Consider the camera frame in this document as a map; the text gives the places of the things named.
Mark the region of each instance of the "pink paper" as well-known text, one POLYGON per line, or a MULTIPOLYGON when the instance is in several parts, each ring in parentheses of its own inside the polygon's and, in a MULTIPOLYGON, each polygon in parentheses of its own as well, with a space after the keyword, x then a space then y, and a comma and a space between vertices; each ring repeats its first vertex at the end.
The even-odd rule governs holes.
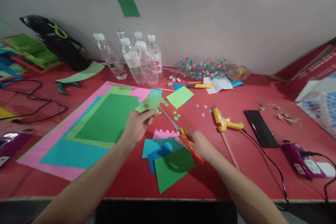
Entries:
MULTIPOLYGON (((51 164, 39 163, 42 158, 50 151, 54 144, 68 131, 68 129, 80 118, 80 116, 89 108, 89 106, 95 101, 98 96, 104 96, 108 90, 114 85, 118 86, 128 86, 115 82, 105 82, 96 92, 94 92, 82 105, 81 107, 73 113, 69 118, 65 119, 60 126, 54 129, 46 138, 39 142, 30 152, 28 152, 21 160, 18 161, 20 164, 24 164, 41 171, 62 177, 64 179, 73 181, 80 174, 82 174, 85 169, 74 168, 74 167, 64 167, 64 166, 54 166, 51 164)), ((144 89, 140 87, 132 87, 130 96, 138 96, 138 102, 142 102, 149 93, 150 89, 144 89)))
POLYGON ((163 139, 163 138, 177 137, 179 135, 180 135, 179 132, 174 132, 174 131, 170 132, 169 130, 163 131, 162 129, 160 129, 160 130, 155 129, 153 139, 163 139))

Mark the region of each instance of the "red table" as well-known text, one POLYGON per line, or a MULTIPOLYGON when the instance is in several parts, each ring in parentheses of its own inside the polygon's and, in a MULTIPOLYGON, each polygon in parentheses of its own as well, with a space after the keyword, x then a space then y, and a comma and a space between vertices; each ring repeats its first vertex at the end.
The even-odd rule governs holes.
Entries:
MULTIPOLYGON (((122 81, 116 80, 110 70, 105 68, 92 78, 81 81, 81 88, 70 86, 70 90, 67 90, 68 87, 66 87, 65 90, 69 93, 68 96, 60 94, 54 80, 65 78, 72 74, 74 72, 63 65, 43 75, 29 78, 43 83, 43 87, 36 93, 37 96, 52 98, 68 106, 68 110, 64 114, 32 125, 0 122, 0 133, 20 131, 26 128, 33 128, 35 130, 32 139, 23 146, 14 158, 10 159, 0 169, 0 200, 49 198, 58 195, 70 183, 69 181, 18 164, 15 160, 65 119, 105 81, 137 86, 134 79, 130 77, 122 81)), ((171 74, 171 72, 165 70, 165 76, 171 74)), ((182 84, 186 84, 189 81, 187 78, 181 79, 184 81, 182 84)), ((16 83, 7 87, 30 91, 35 85, 33 83, 16 83)), ((254 136, 243 111, 255 110, 259 106, 256 102, 271 101, 273 104, 280 106, 283 112, 302 119, 300 125, 292 126, 276 118, 274 115, 278 111, 275 109, 262 112, 263 118, 279 143, 282 143, 283 140, 297 142, 302 144, 307 150, 320 152, 336 161, 335 139, 296 106, 293 102, 295 96, 286 89, 282 82, 271 81, 267 76, 251 75, 245 81, 245 86, 235 87, 232 90, 223 90, 211 95, 206 90, 201 89, 192 89, 192 92, 195 95, 190 99, 191 102, 185 103, 177 110, 181 114, 178 125, 202 131, 213 145, 229 160, 231 160, 230 156, 221 135, 217 131, 213 113, 209 113, 208 110, 215 104, 221 110, 224 117, 230 117, 232 122, 242 122, 247 132, 254 136)), ((166 97, 169 94, 170 92, 163 91, 162 96, 166 97)), ((0 97, 2 105, 5 104, 5 108, 17 111, 17 114, 32 112, 41 106, 41 102, 39 101, 27 100, 24 95, 8 91, 1 90, 0 97)), ((165 108, 165 111, 168 114, 172 114, 176 109, 169 102, 168 104, 169 106, 165 108)), ((41 119, 60 110, 61 108, 55 104, 50 104, 38 115, 31 116, 29 119, 41 119)), ((168 119, 164 115, 159 115, 153 125, 148 128, 145 138, 152 138, 156 128, 173 130, 168 119)), ((271 199, 284 201, 280 175, 261 150, 243 132, 229 129, 225 132, 225 135, 241 171, 255 182, 271 199)), ((159 194, 156 176, 151 175, 147 159, 141 159, 143 144, 141 142, 136 146, 108 190, 106 194, 107 198, 230 199, 218 174, 208 163, 197 166, 164 193, 159 194)), ((281 169, 290 201, 323 201, 323 186, 330 178, 308 181, 294 171, 280 148, 269 148, 265 149, 265 151, 281 169)), ((316 157, 315 160, 327 162, 322 157, 316 157)), ((336 200, 336 183, 330 185, 328 193, 330 199, 336 200)))

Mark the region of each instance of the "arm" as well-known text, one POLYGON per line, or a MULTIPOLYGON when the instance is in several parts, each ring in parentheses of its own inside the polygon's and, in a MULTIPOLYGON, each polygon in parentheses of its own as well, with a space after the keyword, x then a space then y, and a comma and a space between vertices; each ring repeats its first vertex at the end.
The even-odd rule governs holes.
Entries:
POLYGON ((120 140, 93 166, 68 185, 33 221, 40 223, 84 223, 99 205, 120 168, 145 134, 155 110, 133 111, 120 140))
POLYGON ((237 170, 199 131, 184 130, 192 147, 219 173, 232 201, 248 224, 288 224, 271 199, 237 170))

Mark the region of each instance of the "plastic water bottle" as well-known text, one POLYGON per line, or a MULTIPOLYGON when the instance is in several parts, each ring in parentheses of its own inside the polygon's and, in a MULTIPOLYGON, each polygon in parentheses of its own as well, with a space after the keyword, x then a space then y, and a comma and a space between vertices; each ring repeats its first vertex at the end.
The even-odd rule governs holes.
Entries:
POLYGON ((121 29, 121 28, 118 28, 118 30, 116 31, 116 33, 118 34, 119 36, 119 45, 120 45, 120 51, 121 51, 121 54, 120 54, 120 60, 123 64, 126 64, 126 61, 124 59, 124 56, 123 56, 123 45, 121 44, 120 42, 120 39, 123 39, 125 38, 125 32, 124 32, 124 29, 121 29))
POLYGON ((124 65, 117 56, 113 45, 110 42, 105 41, 105 36, 102 33, 94 33, 93 36, 98 41, 100 54, 112 71, 113 75, 120 80, 126 79, 127 73, 124 69, 124 65))
POLYGON ((139 43, 139 41, 143 41, 142 40, 142 32, 141 31, 136 31, 136 32, 134 32, 134 36, 135 36, 135 38, 136 38, 136 42, 135 42, 135 49, 138 49, 138 43, 139 43))
POLYGON ((139 85, 145 84, 146 80, 141 72, 141 60, 137 50, 131 45, 128 38, 122 38, 120 42, 122 44, 122 54, 135 82, 139 85))
POLYGON ((148 86, 157 86, 159 84, 159 76, 155 68, 155 61, 148 53, 147 46, 144 41, 138 42, 138 52, 141 58, 141 71, 148 86))
POLYGON ((159 79, 163 78, 162 58, 160 47, 155 44, 155 35, 148 35, 147 51, 155 60, 155 68, 158 72, 159 79))

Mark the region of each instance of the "red scissors handle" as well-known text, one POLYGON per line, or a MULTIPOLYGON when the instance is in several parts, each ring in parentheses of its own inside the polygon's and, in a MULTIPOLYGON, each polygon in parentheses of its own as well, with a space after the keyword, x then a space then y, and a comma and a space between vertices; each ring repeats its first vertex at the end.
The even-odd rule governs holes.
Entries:
POLYGON ((190 138, 185 135, 184 133, 180 134, 180 137, 182 138, 183 142, 186 144, 188 149, 190 150, 191 154, 197 158, 201 163, 205 163, 205 160, 194 150, 194 148, 190 144, 190 138))

